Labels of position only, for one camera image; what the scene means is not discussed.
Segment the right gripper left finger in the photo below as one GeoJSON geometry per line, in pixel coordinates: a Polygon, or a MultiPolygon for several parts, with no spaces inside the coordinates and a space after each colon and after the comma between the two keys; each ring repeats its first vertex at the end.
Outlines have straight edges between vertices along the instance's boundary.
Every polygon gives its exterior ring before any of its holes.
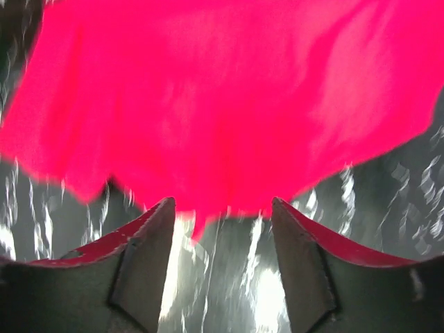
{"type": "Polygon", "coordinates": [[[1,259],[2,332],[156,332],[176,203],[61,259],[1,259]]]}

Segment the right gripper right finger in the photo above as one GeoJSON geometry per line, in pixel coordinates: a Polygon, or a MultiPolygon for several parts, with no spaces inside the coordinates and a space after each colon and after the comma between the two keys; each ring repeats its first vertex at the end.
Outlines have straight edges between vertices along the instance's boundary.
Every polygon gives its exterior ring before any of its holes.
{"type": "Polygon", "coordinates": [[[293,332],[442,332],[443,258],[373,250],[280,198],[271,217],[293,332]]]}

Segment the red t-shirt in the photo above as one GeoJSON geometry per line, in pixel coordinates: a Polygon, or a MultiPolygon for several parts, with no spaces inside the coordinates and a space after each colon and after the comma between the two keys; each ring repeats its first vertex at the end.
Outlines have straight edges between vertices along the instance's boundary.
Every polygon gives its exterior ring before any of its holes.
{"type": "Polygon", "coordinates": [[[200,232],[423,133],[442,36],[442,1],[57,1],[1,155],[83,201],[172,196],[200,232]]]}

